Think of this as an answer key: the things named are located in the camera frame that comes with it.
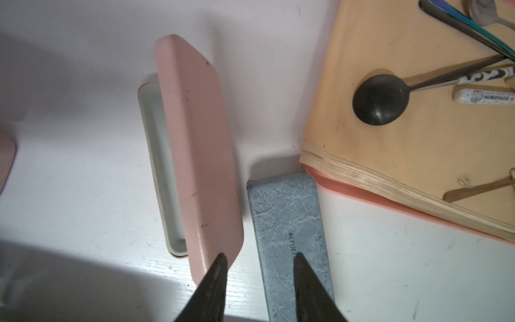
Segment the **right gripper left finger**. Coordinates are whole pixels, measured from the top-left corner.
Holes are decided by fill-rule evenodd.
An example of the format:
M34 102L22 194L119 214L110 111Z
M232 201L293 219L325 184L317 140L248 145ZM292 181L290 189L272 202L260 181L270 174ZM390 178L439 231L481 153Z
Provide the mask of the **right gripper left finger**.
M220 253L203 277L185 308L175 319L175 322L223 321L225 316L227 274L227 257L223 253Z

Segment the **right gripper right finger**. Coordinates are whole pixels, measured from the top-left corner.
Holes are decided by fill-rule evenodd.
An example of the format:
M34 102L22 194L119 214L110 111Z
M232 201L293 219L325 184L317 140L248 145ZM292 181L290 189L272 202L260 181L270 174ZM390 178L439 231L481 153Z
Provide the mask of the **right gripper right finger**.
M294 258L297 321L347 322L302 253Z

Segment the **grey teal glasses case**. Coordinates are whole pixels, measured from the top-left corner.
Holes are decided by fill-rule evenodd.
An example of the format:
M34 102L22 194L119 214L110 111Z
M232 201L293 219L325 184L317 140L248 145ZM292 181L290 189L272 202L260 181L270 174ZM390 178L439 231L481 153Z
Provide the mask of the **grey teal glasses case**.
M249 181L249 208L270 321L296 321L294 258L302 253L330 297L333 283L317 185L308 173Z

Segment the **pink glasses case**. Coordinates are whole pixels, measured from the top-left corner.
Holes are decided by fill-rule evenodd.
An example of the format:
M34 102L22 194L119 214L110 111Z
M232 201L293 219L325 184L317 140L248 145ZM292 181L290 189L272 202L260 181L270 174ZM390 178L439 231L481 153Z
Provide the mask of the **pink glasses case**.
M218 254L244 243L236 165L214 66L175 34L155 44L157 71L138 89L168 251L200 283Z
M12 169L17 150L13 138L4 131L1 131L0 149L0 191L2 192Z

